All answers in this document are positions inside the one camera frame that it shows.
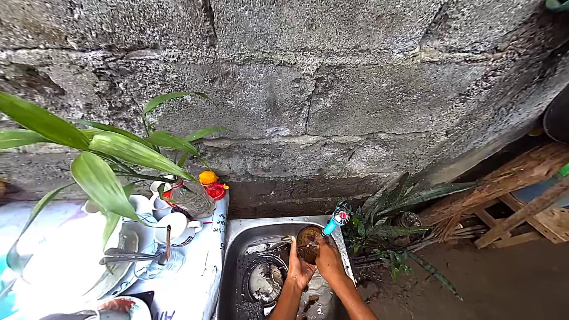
stainless steel sink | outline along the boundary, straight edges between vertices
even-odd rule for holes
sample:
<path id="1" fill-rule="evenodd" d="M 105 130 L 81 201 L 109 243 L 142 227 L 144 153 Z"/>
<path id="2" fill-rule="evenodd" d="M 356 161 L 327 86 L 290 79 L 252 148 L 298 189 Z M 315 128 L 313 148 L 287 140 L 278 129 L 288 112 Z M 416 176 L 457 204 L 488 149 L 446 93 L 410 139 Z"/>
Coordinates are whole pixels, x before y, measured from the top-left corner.
<path id="1" fill-rule="evenodd" d="M 274 307 L 274 303 L 259 302 L 251 297 L 251 292 L 248 290 L 248 272 L 255 265 L 258 265 L 259 261 L 272 261 L 279 267 L 283 275 L 286 275 L 290 245 L 280 243 L 280 239 L 287 235 L 297 235 L 302 228 L 310 225 L 323 228 L 328 223 L 329 218 L 329 215 L 323 215 L 228 220 L 217 319 L 256 319 L 258 314 L 268 314 Z M 353 280 L 344 239 L 339 228 L 336 228 L 332 233 L 332 240 L 331 244 L 340 252 L 346 274 Z M 270 246 L 276 246 L 276 249 L 269 248 Z M 315 300 L 316 297 L 318 300 L 315 303 L 309 303 L 310 298 Z M 308 289 L 303 293 L 300 300 L 297 319 L 347 318 L 348 315 L 337 295 L 330 289 L 328 282 L 316 271 L 308 284 Z"/>

white mug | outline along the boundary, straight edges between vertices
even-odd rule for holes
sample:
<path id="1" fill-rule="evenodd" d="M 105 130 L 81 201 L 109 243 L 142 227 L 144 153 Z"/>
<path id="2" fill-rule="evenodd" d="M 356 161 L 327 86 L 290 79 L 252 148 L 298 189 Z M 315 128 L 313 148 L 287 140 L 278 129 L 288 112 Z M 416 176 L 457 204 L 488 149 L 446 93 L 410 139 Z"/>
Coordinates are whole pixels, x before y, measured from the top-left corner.
<path id="1" fill-rule="evenodd" d="M 172 207 L 170 207 L 166 201 L 160 199 L 158 193 L 152 195 L 150 198 L 150 203 L 152 204 L 152 215 L 156 218 L 157 221 L 160 221 L 160 219 L 172 212 Z"/>
<path id="2" fill-rule="evenodd" d="M 192 241 L 203 225 L 200 221 L 189 221 L 181 212 L 172 212 L 164 216 L 154 229 L 154 238 L 159 242 L 166 242 L 166 228 L 170 225 L 170 245 L 182 247 Z"/>

water faucet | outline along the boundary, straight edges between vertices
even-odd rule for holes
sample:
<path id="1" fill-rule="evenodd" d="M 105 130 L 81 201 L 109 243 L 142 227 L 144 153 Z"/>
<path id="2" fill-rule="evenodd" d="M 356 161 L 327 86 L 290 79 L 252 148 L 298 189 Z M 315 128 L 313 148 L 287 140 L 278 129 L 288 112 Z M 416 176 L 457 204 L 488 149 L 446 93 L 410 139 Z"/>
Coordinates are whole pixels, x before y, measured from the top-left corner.
<path id="1" fill-rule="evenodd" d="M 329 236 L 337 225 L 344 225 L 348 223 L 348 220 L 350 219 L 350 212 L 352 212 L 352 205 L 347 200 L 338 201 L 328 225 L 326 225 L 324 230 L 322 230 L 322 235 Z"/>

concrete block wall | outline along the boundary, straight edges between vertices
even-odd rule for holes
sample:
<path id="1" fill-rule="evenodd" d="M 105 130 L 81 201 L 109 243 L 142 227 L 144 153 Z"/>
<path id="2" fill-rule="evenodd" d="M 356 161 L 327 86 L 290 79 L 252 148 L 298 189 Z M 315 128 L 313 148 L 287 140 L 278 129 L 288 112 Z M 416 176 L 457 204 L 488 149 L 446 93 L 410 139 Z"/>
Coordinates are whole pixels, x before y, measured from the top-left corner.
<path id="1" fill-rule="evenodd" d="M 232 129 L 198 147 L 235 214 L 318 213 L 405 170 L 452 179 L 523 134 L 569 82 L 568 24 L 540 0 L 4 0 L 0 90 L 138 134 L 152 97 L 206 92 L 156 128 Z M 37 199 L 74 156 L 9 150 L 0 175 Z"/>

ground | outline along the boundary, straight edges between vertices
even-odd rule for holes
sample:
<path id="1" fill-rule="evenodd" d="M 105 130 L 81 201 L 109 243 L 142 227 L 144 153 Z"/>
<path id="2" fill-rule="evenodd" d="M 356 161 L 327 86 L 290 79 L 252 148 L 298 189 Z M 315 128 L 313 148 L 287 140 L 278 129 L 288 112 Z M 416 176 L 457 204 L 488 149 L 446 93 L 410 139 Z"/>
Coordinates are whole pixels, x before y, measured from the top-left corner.
<path id="1" fill-rule="evenodd" d="M 380 320 L 567 319 L 569 244 L 537 240 L 478 250 L 469 243 L 419 251 L 455 285 L 464 301 L 443 289 L 415 262 L 414 273 L 360 286 Z"/>

